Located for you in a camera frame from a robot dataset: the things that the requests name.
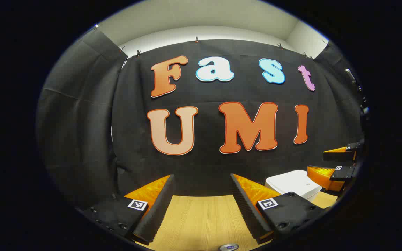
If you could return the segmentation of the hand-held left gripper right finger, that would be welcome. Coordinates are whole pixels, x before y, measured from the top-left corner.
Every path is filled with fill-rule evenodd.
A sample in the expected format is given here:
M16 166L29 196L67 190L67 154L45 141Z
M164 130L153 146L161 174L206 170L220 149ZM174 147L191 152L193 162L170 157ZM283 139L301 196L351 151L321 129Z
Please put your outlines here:
M233 198L258 244L293 235L328 211L295 192L281 194L234 173L230 178Z

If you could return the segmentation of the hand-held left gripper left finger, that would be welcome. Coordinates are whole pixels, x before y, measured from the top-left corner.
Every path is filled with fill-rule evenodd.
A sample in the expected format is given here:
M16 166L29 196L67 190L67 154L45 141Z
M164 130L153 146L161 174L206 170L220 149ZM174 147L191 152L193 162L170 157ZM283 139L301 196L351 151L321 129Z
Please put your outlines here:
M149 245L169 208L174 181L173 174L166 175L128 194L113 193L77 211L106 232Z

